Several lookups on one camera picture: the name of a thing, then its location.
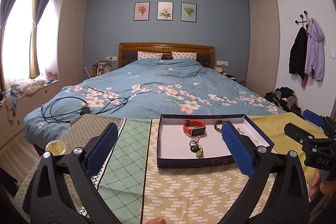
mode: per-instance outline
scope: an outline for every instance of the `black jacket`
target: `black jacket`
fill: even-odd
[[[307,34],[306,30],[301,27],[291,49],[289,56],[289,73],[300,75],[301,79],[305,78],[305,65],[307,55]]]

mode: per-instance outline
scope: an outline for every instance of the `pillow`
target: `pillow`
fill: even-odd
[[[196,52],[171,52],[171,55],[173,56],[173,59],[189,58],[195,61],[197,59]]]
[[[144,58],[154,58],[154,59],[161,59],[162,53],[155,54],[152,52],[138,52],[138,60],[144,59]]]

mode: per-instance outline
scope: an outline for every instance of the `blue duvet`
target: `blue duvet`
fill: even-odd
[[[272,115],[283,113],[275,105],[242,85],[223,77],[215,70],[204,68],[191,59],[157,60],[152,58],[135,61],[123,68],[94,77],[76,86],[66,86],[55,99],[51,109],[54,117],[69,121],[79,117],[85,104],[92,114],[122,118],[156,119],[161,114],[246,114]],[[50,107],[46,116],[50,116]],[[41,148],[61,137],[69,123],[47,123],[41,108],[29,113],[25,119],[26,138]]]

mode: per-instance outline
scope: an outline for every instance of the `picture frame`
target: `picture frame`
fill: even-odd
[[[149,2],[136,2],[134,5],[134,21],[149,20]]]
[[[196,22],[197,5],[196,3],[181,3],[181,21]]]
[[[156,20],[173,20],[173,4],[173,2],[159,1]]]

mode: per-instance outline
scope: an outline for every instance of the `wooden headboard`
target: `wooden headboard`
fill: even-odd
[[[162,59],[172,59],[171,52],[196,52],[197,61],[207,68],[213,69],[213,46],[200,46],[191,44],[165,43],[165,42],[132,42],[119,43],[119,68],[138,59],[137,52],[163,53]]]

